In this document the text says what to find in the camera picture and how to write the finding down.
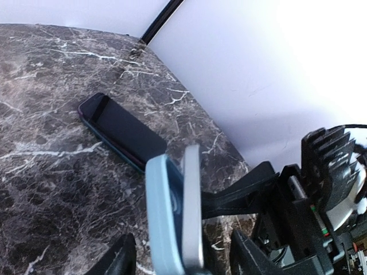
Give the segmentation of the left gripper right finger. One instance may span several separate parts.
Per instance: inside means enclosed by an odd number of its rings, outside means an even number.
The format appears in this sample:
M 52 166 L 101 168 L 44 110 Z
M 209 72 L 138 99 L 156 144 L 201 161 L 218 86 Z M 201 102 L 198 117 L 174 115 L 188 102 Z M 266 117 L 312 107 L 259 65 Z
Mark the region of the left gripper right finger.
M 229 260 L 231 274 L 286 274 L 240 230 L 234 230 L 232 232 Z

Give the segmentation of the light blue phone case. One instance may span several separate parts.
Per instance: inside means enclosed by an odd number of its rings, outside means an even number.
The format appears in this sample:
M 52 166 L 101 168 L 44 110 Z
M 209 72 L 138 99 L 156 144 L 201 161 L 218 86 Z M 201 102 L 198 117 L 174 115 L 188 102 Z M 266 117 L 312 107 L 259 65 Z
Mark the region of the light blue phone case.
M 183 176 L 166 155 L 146 165 L 146 206 L 156 274 L 185 274 L 182 263 Z

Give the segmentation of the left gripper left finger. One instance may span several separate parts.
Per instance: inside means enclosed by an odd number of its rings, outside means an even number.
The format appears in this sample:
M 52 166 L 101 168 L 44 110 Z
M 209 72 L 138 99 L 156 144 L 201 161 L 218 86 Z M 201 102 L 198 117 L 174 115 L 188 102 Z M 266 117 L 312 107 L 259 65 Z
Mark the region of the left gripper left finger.
M 86 275 L 134 275 L 136 272 L 136 247 L 133 234 L 123 234 L 86 272 Z

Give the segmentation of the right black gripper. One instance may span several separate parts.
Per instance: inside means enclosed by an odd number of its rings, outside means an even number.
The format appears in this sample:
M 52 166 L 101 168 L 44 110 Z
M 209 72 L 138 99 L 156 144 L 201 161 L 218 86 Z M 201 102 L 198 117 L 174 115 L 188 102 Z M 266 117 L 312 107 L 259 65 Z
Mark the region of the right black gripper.
M 286 274 L 343 274 L 342 239 L 307 196 L 301 168 L 278 173 L 265 161 L 220 192 L 203 191 L 202 219 L 259 213 L 253 240 Z

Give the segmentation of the silver smartphone black screen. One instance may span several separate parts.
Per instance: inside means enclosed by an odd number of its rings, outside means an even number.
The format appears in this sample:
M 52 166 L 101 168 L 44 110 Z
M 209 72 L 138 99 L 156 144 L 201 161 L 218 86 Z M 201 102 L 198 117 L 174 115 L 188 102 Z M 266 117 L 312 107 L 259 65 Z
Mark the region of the silver smartphone black screen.
M 201 153 L 198 144 L 183 156 L 182 262 L 186 270 L 204 268 L 201 212 Z

